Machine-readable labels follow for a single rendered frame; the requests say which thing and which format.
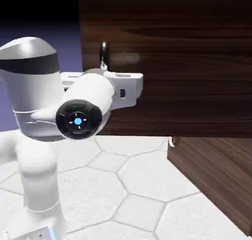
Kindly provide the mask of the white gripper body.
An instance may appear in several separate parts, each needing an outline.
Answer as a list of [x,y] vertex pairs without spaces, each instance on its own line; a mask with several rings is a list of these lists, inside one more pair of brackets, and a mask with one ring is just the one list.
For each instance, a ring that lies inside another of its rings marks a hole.
[[116,73],[110,71],[62,72],[61,79],[64,88],[68,88],[79,78],[96,74],[109,80],[115,88],[119,98],[138,99],[143,90],[143,74],[141,73]]

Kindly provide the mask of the dark wood cabinet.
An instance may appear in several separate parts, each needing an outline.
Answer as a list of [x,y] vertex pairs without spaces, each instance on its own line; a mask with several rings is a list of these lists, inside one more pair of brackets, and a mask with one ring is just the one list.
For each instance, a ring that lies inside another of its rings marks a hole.
[[252,237],[252,0],[78,0],[83,69],[139,72],[103,135],[171,136],[168,160]]

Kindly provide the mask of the large dark wood door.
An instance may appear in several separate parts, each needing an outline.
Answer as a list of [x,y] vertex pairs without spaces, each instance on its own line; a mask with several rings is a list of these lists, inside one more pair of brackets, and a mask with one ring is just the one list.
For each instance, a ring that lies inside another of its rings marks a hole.
[[144,75],[103,135],[252,137],[252,0],[78,0],[83,69]]

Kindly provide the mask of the small dark wood door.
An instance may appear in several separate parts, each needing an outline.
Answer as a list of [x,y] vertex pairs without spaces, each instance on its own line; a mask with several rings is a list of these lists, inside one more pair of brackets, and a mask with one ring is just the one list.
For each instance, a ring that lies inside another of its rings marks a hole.
[[174,138],[167,159],[252,237],[252,138]]

